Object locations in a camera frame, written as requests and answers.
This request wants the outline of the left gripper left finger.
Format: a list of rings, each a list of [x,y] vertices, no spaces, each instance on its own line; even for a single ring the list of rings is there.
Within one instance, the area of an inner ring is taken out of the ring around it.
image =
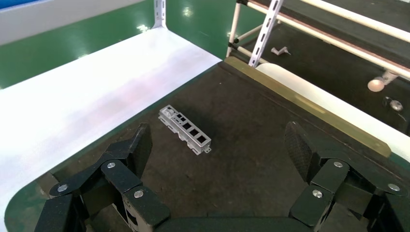
[[[87,220],[109,205],[134,232],[152,232],[169,208],[141,180],[152,149],[150,126],[112,143],[86,169],[55,184],[36,224],[37,232],[84,232]]]

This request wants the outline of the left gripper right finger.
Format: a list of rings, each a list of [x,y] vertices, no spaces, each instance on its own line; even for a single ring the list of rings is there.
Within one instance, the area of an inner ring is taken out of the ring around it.
[[[339,151],[319,152],[297,123],[289,122],[285,149],[307,187],[289,217],[318,232],[337,203],[366,223],[369,232],[410,229],[410,187],[368,160]]]

